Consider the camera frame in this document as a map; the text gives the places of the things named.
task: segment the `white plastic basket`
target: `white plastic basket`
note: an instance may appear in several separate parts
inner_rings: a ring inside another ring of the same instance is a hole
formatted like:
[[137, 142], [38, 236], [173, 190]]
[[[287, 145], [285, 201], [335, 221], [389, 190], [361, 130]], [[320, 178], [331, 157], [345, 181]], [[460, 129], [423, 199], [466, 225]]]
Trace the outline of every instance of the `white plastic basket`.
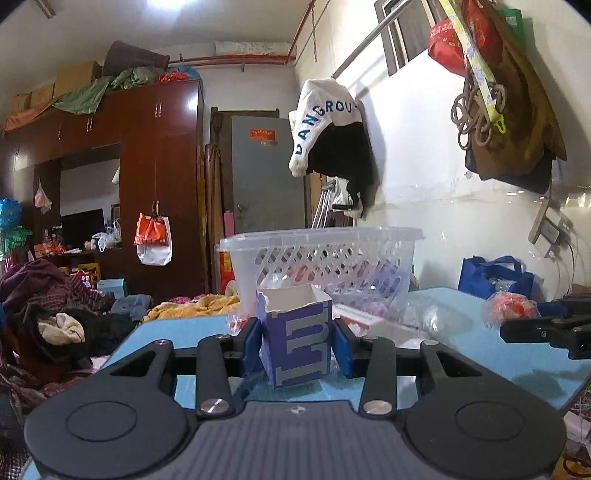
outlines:
[[259, 288], [312, 284], [362, 310], [407, 292], [421, 229], [320, 228], [243, 233], [220, 242], [229, 251], [244, 311], [256, 314]]

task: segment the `yellow strap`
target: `yellow strap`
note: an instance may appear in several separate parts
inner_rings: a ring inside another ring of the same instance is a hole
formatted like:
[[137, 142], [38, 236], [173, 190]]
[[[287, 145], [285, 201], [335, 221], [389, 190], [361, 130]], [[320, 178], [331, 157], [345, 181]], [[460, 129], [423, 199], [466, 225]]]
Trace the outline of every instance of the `yellow strap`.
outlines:
[[439, 0], [439, 3], [452, 23], [452, 27], [456, 31], [457, 37], [462, 44], [464, 55], [470, 62], [474, 78], [476, 79], [476, 83], [478, 84], [478, 88], [486, 105], [487, 118], [500, 133], [506, 133], [507, 128], [505, 126], [505, 118], [501, 113], [496, 111], [496, 99], [492, 97], [491, 91], [488, 88], [489, 83], [496, 84], [492, 70], [486, 64], [482, 55], [480, 55], [470, 31], [465, 26], [463, 19], [458, 16], [456, 7], [452, 4], [452, 0]]

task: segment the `brown wooden wardrobe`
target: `brown wooden wardrobe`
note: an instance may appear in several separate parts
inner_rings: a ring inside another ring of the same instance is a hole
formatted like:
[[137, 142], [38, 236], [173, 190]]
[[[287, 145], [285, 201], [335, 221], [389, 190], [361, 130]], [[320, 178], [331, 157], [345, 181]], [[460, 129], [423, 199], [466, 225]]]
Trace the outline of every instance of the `brown wooden wardrobe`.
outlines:
[[[194, 80], [108, 92], [94, 115], [50, 109], [1, 139], [0, 197], [19, 200], [24, 226], [34, 229], [40, 165], [120, 144], [122, 261], [129, 293], [147, 293], [156, 301], [206, 293], [196, 174], [203, 107], [202, 85]], [[169, 217], [173, 237], [173, 260], [165, 267], [142, 265], [133, 245], [139, 213], [151, 214], [155, 200]]]

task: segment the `blue tote bag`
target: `blue tote bag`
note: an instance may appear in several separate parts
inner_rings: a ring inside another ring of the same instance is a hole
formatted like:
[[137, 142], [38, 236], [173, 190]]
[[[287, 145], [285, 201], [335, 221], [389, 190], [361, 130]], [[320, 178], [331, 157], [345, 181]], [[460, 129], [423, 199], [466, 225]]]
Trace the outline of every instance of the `blue tote bag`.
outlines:
[[[513, 269], [504, 267], [506, 264], [513, 265]], [[489, 281], [491, 277], [514, 281], [515, 283], [510, 286], [509, 291], [531, 298], [531, 291], [534, 288], [534, 274], [523, 272], [521, 263], [509, 255], [499, 257], [492, 262], [487, 262], [482, 257], [465, 258], [457, 289], [487, 299], [495, 292], [495, 286]]]

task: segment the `ceiling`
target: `ceiling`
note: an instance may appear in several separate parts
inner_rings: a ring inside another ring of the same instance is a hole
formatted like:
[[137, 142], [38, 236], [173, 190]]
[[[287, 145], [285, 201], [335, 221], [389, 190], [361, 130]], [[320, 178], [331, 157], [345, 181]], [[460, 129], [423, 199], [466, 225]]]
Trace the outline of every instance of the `ceiling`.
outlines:
[[100, 61], [115, 40], [148, 49], [213, 40], [291, 41], [308, 4], [194, 0], [168, 11], [152, 1], [51, 0], [57, 13], [51, 20], [31, 0], [22, 3], [0, 24], [0, 111], [2, 96], [38, 86], [61, 66]]

